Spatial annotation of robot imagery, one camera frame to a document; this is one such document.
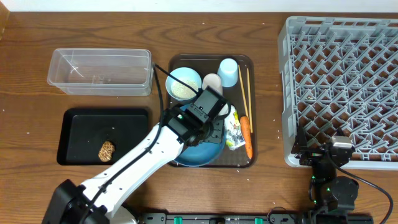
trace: plastic wrapper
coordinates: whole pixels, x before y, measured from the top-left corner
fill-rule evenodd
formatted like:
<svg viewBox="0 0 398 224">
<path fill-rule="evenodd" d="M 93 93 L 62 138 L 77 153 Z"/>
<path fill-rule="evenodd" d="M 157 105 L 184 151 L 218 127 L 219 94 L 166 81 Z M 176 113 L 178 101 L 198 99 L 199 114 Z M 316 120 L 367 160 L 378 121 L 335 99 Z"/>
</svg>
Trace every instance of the plastic wrapper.
<svg viewBox="0 0 398 224">
<path fill-rule="evenodd" d="M 226 130 L 226 145 L 230 150 L 235 150 L 245 144 L 241 123 L 234 106 L 231 106 L 231 112 L 224 120 L 224 127 Z"/>
</svg>

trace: wooden table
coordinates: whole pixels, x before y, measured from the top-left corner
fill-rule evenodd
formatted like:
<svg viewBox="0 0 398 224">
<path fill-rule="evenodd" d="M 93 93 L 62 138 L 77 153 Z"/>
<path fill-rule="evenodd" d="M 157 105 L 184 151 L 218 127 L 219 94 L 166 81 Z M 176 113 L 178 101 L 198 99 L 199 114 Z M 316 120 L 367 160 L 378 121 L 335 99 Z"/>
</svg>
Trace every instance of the wooden table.
<svg viewBox="0 0 398 224">
<path fill-rule="evenodd" d="M 55 187 L 88 179 L 103 166 L 56 162 L 63 113 L 75 106 L 136 106 L 159 116 L 155 85 L 150 96 L 66 95 L 46 82 L 59 47 L 148 49 L 167 68 L 181 53 L 245 54 L 254 62 L 259 158 L 249 169 L 176 169 L 164 166 L 127 201 L 169 212 L 267 213 L 275 206 L 303 210 L 311 169 L 289 167 L 283 157 L 282 80 L 277 37 L 286 18 L 301 16 L 389 17 L 398 14 L 298 13 L 21 13 L 12 12 L 0 41 L 0 222 L 39 223 Z M 160 76 L 164 83 L 165 76 Z M 398 201 L 398 172 L 354 170 Z M 387 198 L 360 184 L 355 212 L 376 223 Z M 398 213 L 389 223 L 398 222 Z"/>
</svg>

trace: orange carrot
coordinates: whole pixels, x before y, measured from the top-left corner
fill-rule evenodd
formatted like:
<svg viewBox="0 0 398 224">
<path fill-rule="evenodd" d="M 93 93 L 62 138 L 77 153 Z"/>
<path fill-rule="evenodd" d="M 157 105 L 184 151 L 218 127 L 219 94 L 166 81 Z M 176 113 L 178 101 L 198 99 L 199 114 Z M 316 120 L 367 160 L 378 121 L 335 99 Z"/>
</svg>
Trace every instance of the orange carrot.
<svg viewBox="0 0 398 224">
<path fill-rule="evenodd" d="M 251 147 L 250 121 L 247 116 L 241 117 L 241 128 L 244 141 L 246 141 L 244 147 L 246 148 L 249 159 L 251 159 L 253 156 L 253 148 Z"/>
</svg>

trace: clear plastic container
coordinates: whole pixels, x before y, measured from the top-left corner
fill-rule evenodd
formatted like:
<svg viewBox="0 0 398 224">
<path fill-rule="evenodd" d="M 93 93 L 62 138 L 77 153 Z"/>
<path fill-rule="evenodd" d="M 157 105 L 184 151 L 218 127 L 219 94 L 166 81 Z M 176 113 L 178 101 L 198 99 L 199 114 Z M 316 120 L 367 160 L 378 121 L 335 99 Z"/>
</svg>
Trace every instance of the clear plastic container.
<svg viewBox="0 0 398 224">
<path fill-rule="evenodd" d="M 47 82 L 70 95 L 147 96 L 151 54 L 137 49 L 57 49 Z"/>
</svg>

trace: wooden chopstick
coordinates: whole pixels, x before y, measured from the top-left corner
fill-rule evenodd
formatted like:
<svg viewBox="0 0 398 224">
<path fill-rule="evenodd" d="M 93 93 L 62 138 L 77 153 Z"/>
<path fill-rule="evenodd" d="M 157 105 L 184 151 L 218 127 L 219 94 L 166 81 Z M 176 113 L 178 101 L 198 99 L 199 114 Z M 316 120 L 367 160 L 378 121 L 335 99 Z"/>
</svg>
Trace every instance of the wooden chopstick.
<svg viewBox="0 0 398 224">
<path fill-rule="evenodd" d="M 240 65 L 238 65 L 238 70 L 239 70 L 239 80 L 241 81 L 241 89 L 242 89 L 242 96 L 243 96 L 244 111 L 246 112 L 246 116 L 249 117 L 248 106 L 246 105 L 246 96 L 244 95 L 244 88 L 243 88 L 242 73 L 241 73 L 241 66 Z"/>
<path fill-rule="evenodd" d="M 250 133 L 253 133 L 253 123 L 251 120 L 251 93 L 250 93 L 250 73 L 249 73 L 249 68 L 248 70 L 248 94 L 249 94 L 249 120 L 250 120 Z"/>
</svg>

